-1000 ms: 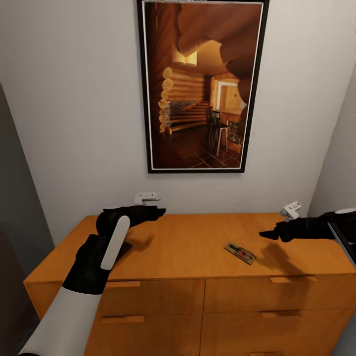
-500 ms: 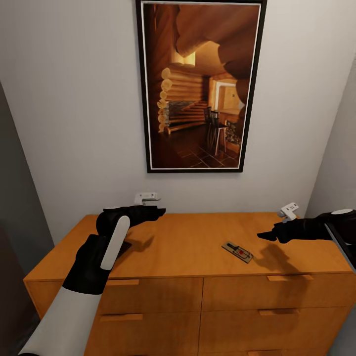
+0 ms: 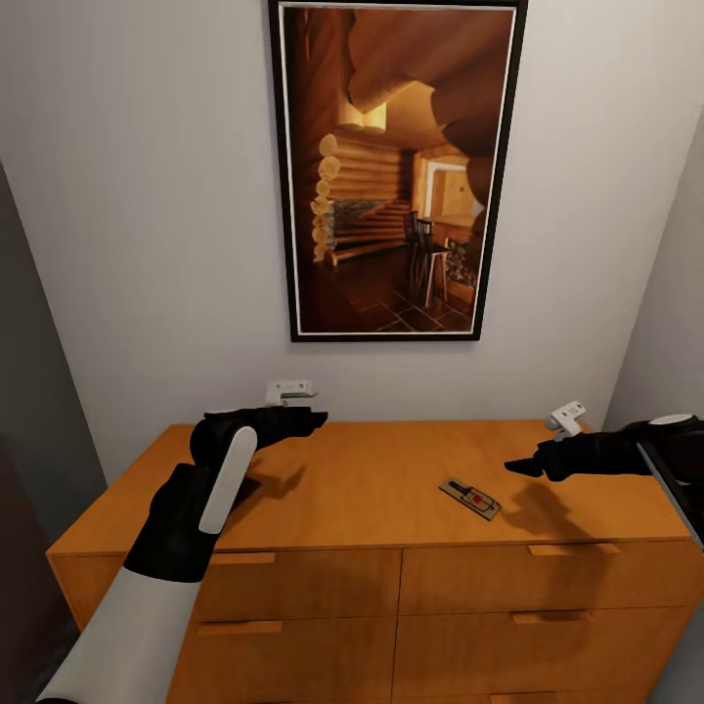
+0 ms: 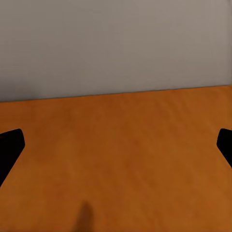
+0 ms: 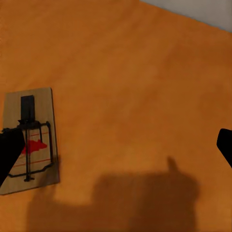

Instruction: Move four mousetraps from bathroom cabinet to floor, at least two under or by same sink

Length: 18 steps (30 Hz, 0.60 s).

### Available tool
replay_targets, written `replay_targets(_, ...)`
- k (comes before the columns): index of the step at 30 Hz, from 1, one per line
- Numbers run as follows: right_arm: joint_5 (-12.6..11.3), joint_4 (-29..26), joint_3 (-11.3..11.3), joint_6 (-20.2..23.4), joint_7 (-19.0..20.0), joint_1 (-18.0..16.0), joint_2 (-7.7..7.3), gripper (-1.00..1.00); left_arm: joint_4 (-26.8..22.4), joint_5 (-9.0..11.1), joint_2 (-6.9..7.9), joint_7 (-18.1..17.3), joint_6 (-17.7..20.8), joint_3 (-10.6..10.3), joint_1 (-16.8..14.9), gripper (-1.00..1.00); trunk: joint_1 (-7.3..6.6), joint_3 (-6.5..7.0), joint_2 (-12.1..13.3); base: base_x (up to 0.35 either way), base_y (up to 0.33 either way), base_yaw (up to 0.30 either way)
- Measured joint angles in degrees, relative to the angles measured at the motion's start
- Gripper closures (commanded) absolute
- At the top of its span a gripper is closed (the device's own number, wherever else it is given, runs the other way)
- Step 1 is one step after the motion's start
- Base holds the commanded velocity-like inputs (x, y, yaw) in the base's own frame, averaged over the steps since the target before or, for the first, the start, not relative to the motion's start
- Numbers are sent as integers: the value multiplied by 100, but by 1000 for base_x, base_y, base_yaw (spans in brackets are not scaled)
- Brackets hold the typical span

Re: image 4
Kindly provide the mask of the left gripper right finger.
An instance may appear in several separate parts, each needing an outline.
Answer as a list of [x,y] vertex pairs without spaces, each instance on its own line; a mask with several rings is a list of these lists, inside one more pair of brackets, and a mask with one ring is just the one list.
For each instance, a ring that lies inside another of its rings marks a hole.
[[220,129],[217,146],[232,167],[232,130]]

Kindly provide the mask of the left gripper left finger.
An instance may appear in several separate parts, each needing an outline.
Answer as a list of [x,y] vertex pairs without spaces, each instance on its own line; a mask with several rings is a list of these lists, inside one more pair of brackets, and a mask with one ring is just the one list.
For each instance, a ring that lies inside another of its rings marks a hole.
[[20,128],[0,134],[0,186],[24,148],[25,139]]

